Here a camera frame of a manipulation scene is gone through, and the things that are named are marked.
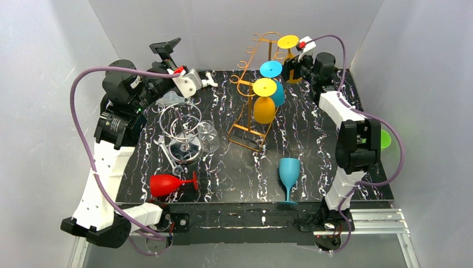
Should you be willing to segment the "orange plastic goblet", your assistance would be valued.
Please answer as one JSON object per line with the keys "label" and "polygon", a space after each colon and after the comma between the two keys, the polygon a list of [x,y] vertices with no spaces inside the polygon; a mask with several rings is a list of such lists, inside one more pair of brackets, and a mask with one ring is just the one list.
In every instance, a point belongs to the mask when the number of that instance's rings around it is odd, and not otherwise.
{"label": "orange plastic goblet", "polygon": [[287,52],[283,58],[283,69],[281,75],[284,81],[290,84],[296,84],[302,80],[302,78],[295,78],[294,70],[289,70],[288,67],[285,67],[286,60],[292,60],[294,58],[294,55],[291,53],[291,48],[296,47],[298,42],[299,38],[296,35],[286,35],[277,41],[278,47],[280,49],[286,50]]}

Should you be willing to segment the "blue plastic goblet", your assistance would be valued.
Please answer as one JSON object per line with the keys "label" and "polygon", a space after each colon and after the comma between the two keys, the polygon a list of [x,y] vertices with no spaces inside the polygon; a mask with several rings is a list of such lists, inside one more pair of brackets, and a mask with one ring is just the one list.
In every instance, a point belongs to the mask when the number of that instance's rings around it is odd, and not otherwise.
{"label": "blue plastic goblet", "polygon": [[297,205],[291,201],[291,189],[297,183],[300,175],[300,161],[295,158],[282,158],[278,165],[279,178],[286,189],[286,200],[282,204]]}
{"label": "blue plastic goblet", "polygon": [[283,85],[277,79],[277,76],[282,72],[282,64],[275,60],[266,61],[260,66],[259,71],[262,76],[270,78],[276,83],[277,89],[270,97],[274,101],[276,108],[280,107],[285,102]]}

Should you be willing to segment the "yellow plastic wine glass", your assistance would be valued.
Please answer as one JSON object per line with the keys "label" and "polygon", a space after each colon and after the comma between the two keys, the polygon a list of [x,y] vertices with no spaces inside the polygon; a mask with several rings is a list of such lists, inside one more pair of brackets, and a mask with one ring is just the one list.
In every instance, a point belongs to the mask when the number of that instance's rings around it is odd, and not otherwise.
{"label": "yellow plastic wine glass", "polygon": [[258,96],[254,104],[254,119],[260,124],[271,123],[275,118],[276,106],[270,96],[276,89],[276,83],[270,78],[260,78],[253,84],[253,91]]}

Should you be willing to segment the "silver wire glass rack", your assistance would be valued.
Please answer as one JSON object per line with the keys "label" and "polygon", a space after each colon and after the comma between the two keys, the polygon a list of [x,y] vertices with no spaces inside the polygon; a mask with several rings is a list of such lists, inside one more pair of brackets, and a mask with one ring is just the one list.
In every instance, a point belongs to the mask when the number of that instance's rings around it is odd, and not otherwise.
{"label": "silver wire glass rack", "polygon": [[159,107],[158,122],[162,134],[169,140],[166,147],[170,158],[181,165],[197,162],[202,154],[197,131],[202,120],[200,109],[190,101]]}

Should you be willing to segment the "clear cut glass goblet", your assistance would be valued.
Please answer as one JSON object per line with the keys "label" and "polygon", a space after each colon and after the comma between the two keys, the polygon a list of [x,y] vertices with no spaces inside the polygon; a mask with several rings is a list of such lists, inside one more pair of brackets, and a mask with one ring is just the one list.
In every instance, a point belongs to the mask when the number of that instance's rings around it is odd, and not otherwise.
{"label": "clear cut glass goblet", "polygon": [[220,145],[218,132],[213,121],[203,120],[197,126],[198,138],[203,151],[207,153],[215,152]]}

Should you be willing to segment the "blue plastic goblet front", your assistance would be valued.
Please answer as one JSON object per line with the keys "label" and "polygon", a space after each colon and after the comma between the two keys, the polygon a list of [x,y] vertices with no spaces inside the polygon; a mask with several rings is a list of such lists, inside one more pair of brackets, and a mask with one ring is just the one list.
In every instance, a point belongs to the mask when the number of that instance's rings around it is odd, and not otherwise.
{"label": "blue plastic goblet front", "polygon": [[297,205],[291,201],[291,189],[297,183],[300,175],[300,161],[295,158],[282,158],[278,165],[279,178],[286,189],[286,200],[282,204]]}

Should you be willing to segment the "red plastic goblet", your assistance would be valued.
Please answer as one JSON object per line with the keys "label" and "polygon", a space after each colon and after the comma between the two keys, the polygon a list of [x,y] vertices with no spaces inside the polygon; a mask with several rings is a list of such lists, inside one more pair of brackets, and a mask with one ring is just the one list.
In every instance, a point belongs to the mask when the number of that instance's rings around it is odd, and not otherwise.
{"label": "red plastic goblet", "polygon": [[180,180],[178,177],[169,174],[152,175],[149,182],[151,196],[162,197],[169,195],[183,184],[192,184],[197,191],[199,183],[196,171],[192,173],[192,179],[190,180]]}

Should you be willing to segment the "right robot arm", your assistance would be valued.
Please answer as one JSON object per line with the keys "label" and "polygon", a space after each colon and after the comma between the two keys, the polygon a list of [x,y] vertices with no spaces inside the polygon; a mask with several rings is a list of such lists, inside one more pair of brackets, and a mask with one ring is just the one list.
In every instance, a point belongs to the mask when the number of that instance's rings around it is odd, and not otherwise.
{"label": "right robot arm", "polygon": [[335,57],[320,52],[286,59],[282,77],[302,78],[309,83],[310,98],[334,122],[338,130],[335,147],[337,171],[331,189],[324,197],[328,210],[344,211],[367,171],[380,160],[380,122],[353,111],[337,90],[333,75]]}

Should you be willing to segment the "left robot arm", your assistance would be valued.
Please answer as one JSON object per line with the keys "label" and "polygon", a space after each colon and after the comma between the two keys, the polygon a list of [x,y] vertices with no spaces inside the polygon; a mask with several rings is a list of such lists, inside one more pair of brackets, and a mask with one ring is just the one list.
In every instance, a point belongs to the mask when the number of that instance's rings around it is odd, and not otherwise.
{"label": "left robot arm", "polygon": [[[175,88],[176,64],[171,53],[179,42],[180,38],[175,38],[151,44],[150,49],[161,61],[153,63],[147,71],[137,70],[131,61],[122,59],[87,69],[75,78],[70,90],[71,115],[91,167],[81,201],[73,215],[61,222],[62,231],[107,248],[119,248],[133,232],[150,232],[152,239],[162,239],[151,227],[160,222],[168,205],[151,200],[122,209],[116,198],[128,161],[147,123],[144,110]],[[98,72],[105,74],[105,95],[100,102],[95,143],[90,147],[76,114],[75,92],[82,78]]]}

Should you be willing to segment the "clear plastic organizer box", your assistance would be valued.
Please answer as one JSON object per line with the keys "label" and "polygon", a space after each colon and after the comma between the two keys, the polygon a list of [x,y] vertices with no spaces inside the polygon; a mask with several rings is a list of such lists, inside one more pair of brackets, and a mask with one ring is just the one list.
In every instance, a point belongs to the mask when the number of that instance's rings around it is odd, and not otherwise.
{"label": "clear plastic organizer box", "polygon": [[169,91],[162,98],[157,100],[156,103],[167,107],[177,103],[185,103],[185,100],[184,97],[179,96],[175,91]]}

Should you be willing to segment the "white pipe fitting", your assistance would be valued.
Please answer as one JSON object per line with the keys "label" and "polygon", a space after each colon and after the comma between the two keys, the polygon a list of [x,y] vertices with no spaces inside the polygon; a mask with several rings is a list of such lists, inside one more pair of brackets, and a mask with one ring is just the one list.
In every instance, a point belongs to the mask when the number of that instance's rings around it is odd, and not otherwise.
{"label": "white pipe fitting", "polygon": [[211,72],[206,72],[205,73],[205,79],[201,79],[201,82],[202,82],[202,88],[206,88],[206,87],[212,87],[212,88],[216,88],[218,87],[218,83],[216,83],[214,81],[214,79],[212,78],[211,76]]}

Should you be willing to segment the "silver wrench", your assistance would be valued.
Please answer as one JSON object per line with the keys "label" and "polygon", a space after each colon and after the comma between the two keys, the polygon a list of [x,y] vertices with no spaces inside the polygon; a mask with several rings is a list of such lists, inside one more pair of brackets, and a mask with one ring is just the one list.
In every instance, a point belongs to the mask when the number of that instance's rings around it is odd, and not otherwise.
{"label": "silver wrench", "polygon": [[169,164],[172,167],[172,173],[174,176],[180,177],[181,174],[183,173],[184,169],[181,165],[177,164],[175,160],[172,159],[169,149],[167,148],[165,144],[165,136],[159,135],[157,140],[153,140],[153,142],[161,149],[163,152],[164,156],[168,160]]}

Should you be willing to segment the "green plastic goblet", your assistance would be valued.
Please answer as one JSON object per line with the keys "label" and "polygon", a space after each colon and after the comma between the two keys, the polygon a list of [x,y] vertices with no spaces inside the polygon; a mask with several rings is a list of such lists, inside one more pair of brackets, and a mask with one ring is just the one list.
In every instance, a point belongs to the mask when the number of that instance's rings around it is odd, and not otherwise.
{"label": "green plastic goblet", "polygon": [[390,134],[386,131],[386,130],[383,130],[381,129],[381,133],[380,133],[380,148],[381,150],[385,150],[387,149],[392,143],[392,138],[390,136]]}

